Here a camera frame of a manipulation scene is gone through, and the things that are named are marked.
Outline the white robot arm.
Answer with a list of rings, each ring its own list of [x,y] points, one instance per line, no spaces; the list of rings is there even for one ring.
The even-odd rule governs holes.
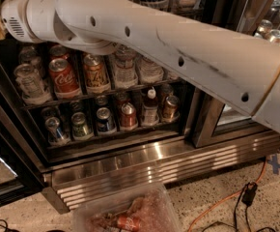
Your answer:
[[[5,0],[0,41],[0,207],[42,193],[60,213],[126,189],[171,183],[280,152],[280,45],[251,29],[228,30],[212,14],[233,0],[205,0],[196,12],[167,13],[139,0]],[[109,55],[125,44],[161,65],[181,99],[180,117],[117,130],[85,142],[49,143],[41,107],[13,78],[22,42]]]

